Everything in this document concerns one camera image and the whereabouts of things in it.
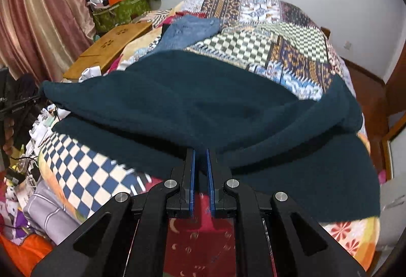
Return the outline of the wall power socket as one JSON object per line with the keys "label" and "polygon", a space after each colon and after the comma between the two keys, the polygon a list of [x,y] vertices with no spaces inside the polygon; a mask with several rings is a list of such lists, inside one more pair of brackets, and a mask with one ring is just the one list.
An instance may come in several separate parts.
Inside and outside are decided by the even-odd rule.
{"label": "wall power socket", "polygon": [[351,48],[351,46],[352,46],[352,44],[351,44],[349,41],[346,41],[343,47],[344,47],[346,50],[349,50],[349,49]]}

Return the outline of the green camouflage bag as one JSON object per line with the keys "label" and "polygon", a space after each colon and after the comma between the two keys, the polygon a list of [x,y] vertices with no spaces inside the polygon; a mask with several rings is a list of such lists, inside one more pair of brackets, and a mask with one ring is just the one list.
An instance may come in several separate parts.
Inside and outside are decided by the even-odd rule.
{"label": "green camouflage bag", "polygon": [[99,35],[103,35],[116,26],[131,23],[135,18],[150,11],[148,0],[123,0],[92,13],[95,29]]}

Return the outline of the pink satin curtain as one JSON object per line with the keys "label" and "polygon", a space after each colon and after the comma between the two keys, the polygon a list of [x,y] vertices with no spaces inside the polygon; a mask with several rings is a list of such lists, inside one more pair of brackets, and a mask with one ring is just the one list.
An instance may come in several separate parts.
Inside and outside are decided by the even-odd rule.
{"label": "pink satin curtain", "polygon": [[1,0],[1,65],[14,78],[61,80],[95,33],[85,0]]}

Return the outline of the wooden bamboo lap desk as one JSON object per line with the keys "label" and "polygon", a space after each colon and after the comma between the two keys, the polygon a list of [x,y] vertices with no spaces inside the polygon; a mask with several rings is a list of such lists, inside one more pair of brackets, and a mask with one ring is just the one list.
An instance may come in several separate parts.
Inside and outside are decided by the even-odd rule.
{"label": "wooden bamboo lap desk", "polygon": [[96,66],[105,73],[128,43],[147,34],[151,29],[152,24],[149,22],[121,25],[111,29],[78,57],[63,74],[63,78],[78,80],[84,70]]}

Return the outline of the beige floral fleece blanket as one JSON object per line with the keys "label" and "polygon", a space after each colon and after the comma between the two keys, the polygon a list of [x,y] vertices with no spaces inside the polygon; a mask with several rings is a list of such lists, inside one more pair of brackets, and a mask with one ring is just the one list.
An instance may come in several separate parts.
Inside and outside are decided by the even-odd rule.
{"label": "beige floral fleece blanket", "polygon": [[140,23],[152,25],[152,29],[147,34],[134,39],[127,44],[120,56],[113,62],[107,73],[113,71],[124,71],[130,65],[139,61],[143,56],[151,52],[157,45],[162,36],[162,26],[171,25],[177,18],[183,17],[189,12],[174,10],[158,10],[148,12],[140,19]]}

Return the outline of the dark teal fleece pant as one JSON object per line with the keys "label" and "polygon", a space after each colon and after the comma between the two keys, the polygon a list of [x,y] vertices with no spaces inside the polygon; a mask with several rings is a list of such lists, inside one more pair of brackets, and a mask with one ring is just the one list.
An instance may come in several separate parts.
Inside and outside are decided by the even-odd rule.
{"label": "dark teal fleece pant", "polygon": [[319,100],[210,57],[163,51],[82,83],[45,81],[69,115],[56,124],[118,163],[164,179],[194,149],[262,193],[283,191],[321,223],[380,214],[380,186],[357,133],[361,108],[340,76]]}

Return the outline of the red patterned cloth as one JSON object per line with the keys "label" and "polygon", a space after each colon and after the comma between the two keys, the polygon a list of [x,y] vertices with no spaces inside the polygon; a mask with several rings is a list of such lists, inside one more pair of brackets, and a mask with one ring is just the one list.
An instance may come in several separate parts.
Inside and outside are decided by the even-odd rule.
{"label": "red patterned cloth", "polygon": [[233,219],[216,219],[209,196],[195,196],[191,218],[168,222],[164,276],[236,276]]}

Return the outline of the patchwork patterned bedspread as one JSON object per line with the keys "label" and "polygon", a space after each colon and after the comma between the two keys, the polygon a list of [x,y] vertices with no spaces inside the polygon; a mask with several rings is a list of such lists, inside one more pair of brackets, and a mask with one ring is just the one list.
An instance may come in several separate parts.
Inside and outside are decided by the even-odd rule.
{"label": "patchwork patterned bedspread", "polygon": [[[225,61],[283,85],[300,99],[319,100],[334,75],[351,84],[344,61],[300,8],[279,0],[184,0],[172,10],[220,20],[219,34],[190,52]],[[137,195],[157,182],[72,137],[54,132],[40,153],[45,183],[78,221],[120,191]]]}

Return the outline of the light grey bed sheet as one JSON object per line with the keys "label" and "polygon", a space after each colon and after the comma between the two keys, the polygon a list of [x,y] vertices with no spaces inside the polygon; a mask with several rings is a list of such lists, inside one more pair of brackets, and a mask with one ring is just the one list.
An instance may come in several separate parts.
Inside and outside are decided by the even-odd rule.
{"label": "light grey bed sheet", "polygon": [[36,230],[44,232],[56,245],[80,226],[43,180],[28,199],[23,214]]}

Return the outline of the folded blue denim jeans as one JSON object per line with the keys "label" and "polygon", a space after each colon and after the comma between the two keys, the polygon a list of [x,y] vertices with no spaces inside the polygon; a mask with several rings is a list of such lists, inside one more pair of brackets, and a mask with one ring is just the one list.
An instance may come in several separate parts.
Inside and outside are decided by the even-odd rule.
{"label": "folded blue denim jeans", "polygon": [[167,27],[158,45],[144,58],[184,50],[198,41],[214,36],[219,31],[220,20],[218,18],[199,18],[187,14]]}

